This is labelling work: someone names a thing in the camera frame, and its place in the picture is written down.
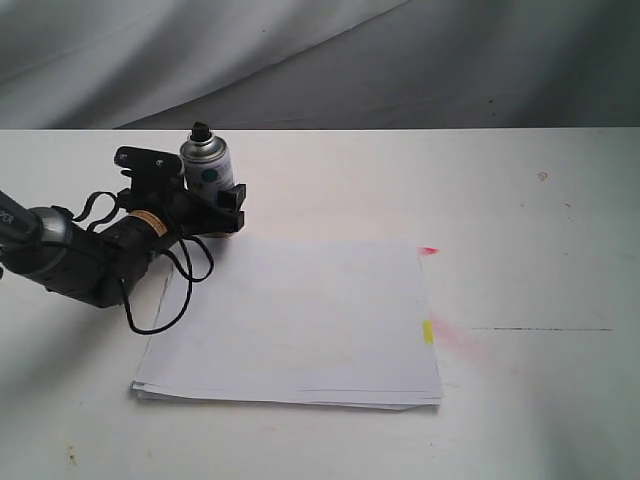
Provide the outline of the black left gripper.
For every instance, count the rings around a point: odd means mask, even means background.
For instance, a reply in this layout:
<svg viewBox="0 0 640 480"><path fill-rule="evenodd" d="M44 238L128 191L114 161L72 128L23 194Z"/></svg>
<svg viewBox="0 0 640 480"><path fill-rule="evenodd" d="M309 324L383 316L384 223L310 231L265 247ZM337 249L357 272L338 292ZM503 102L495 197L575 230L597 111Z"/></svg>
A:
<svg viewBox="0 0 640 480"><path fill-rule="evenodd" d="M246 199L246 185L230 188L173 190L143 198L132 188L117 195L118 206L127 213L117 222L117 246L124 250L163 250L189 235L230 236L245 223L240 210Z"/></svg>

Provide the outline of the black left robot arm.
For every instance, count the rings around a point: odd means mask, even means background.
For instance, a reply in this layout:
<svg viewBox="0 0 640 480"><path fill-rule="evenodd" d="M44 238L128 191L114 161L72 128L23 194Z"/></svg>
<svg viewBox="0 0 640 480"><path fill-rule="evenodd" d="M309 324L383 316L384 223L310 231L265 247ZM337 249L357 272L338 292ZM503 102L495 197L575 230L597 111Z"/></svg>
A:
<svg viewBox="0 0 640 480"><path fill-rule="evenodd" d="M99 308L122 304L151 262L181 239L232 234L244 225L246 187L219 194L211 206L184 188L164 198L118 195L127 214L100 232L75 224L60 207L27 209L1 197L1 264L47 291Z"/></svg>

